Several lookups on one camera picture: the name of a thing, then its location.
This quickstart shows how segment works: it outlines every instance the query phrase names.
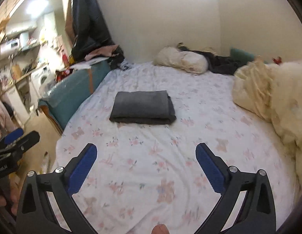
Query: silver screw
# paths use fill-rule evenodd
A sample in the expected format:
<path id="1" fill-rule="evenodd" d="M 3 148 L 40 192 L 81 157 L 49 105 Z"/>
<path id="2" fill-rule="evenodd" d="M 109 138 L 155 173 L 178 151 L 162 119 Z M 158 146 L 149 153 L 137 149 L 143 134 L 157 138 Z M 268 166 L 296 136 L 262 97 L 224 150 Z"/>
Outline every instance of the silver screw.
<path id="1" fill-rule="evenodd" d="M 259 174 L 260 174 L 261 176 L 265 176 L 265 175 L 266 175 L 266 172 L 265 172 L 264 170 L 259 170 Z"/>
<path id="2" fill-rule="evenodd" d="M 230 166 L 229 167 L 229 170 L 232 172 L 232 173 L 236 173 L 238 171 L 238 168 L 235 167 L 235 166 Z"/>
<path id="3" fill-rule="evenodd" d="M 55 172 L 56 173 L 61 173 L 61 172 L 63 172 L 63 170 L 64 170 L 64 168 L 60 166 L 60 167 L 55 169 Z"/>
<path id="4" fill-rule="evenodd" d="M 31 176 L 33 176 L 34 174 L 35 174 L 34 171 L 30 171 L 30 172 L 27 173 L 27 176 L 31 177 Z"/>

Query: cream comforter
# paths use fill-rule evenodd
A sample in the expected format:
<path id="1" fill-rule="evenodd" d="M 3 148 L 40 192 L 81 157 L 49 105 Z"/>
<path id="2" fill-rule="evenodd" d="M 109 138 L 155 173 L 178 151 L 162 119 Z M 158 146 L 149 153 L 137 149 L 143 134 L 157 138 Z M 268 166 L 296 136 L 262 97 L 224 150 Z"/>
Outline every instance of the cream comforter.
<path id="1" fill-rule="evenodd" d="M 260 58 L 235 73 L 233 101 L 271 122 L 296 157 L 302 188 L 302 61 L 266 65 Z"/>

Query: blue gripper pad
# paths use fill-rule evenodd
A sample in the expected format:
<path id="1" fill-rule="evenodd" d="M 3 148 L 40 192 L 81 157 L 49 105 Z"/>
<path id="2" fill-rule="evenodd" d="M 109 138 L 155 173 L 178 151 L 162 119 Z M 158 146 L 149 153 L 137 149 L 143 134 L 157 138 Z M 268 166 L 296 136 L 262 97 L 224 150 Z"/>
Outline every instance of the blue gripper pad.
<path id="1" fill-rule="evenodd" d="M 69 175 L 67 177 L 67 192 L 70 196 L 79 192 L 96 159 L 97 147 L 93 144 L 87 144 L 83 151 L 68 163 L 65 174 Z"/>
<path id="2" fill-rule="evenodd" d="M 223 195 L 229 179 L 228 166 L 205 143 L 197 145 L 196 157 L 214 191 Z"/>
<path id="3" fill-rule="evenodd" d="M 13 132 L 9 133 L 5 138 L 4 138 L 4 143 L 6 145 L 9 145 L 19 139 L 22 135 L 24 134 L 23 129 L 18 128 L 14 130 Z"/>

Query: bed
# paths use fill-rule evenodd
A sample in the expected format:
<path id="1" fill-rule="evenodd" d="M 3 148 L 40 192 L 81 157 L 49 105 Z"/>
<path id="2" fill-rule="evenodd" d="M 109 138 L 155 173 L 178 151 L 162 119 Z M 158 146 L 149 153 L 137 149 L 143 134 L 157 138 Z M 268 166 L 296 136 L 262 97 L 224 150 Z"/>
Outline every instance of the bed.
<path id="1" fill-rule="evenodd" d="M 98 233 L 151 233 L 159 223 L 171 233 L 194 233 L 220 198 L 195 159 L 201 142 L 227 165 L 266 170 L 277 228 L 286 220 L 297 190 L 295 162 L 271 124 L 233 103 L 232 85 L 232 76 L 195 76 L 151 63 L 105 77 L 67 124 L 53 166 L 65 166 L 87 143 L 97 146 L 97 160 L 73 198 Z M 172 98 L 177 116 L 172 125 L 109 121 L 118 91 L 156 90 Z M 242 200 L 243 193 L 224 229 L 233 224 Z"/>

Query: rolled blanket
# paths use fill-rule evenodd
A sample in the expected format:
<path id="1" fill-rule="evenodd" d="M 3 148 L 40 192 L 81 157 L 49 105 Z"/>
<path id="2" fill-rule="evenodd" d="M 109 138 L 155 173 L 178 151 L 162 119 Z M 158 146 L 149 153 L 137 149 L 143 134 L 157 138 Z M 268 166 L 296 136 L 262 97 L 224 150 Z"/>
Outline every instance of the rolled blanket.
<path id="1" fill-rule="evenodd" d="M 176 120 L 167 91 L 118 92 L 110 121 L 150 125 L 171 124 Z"/>

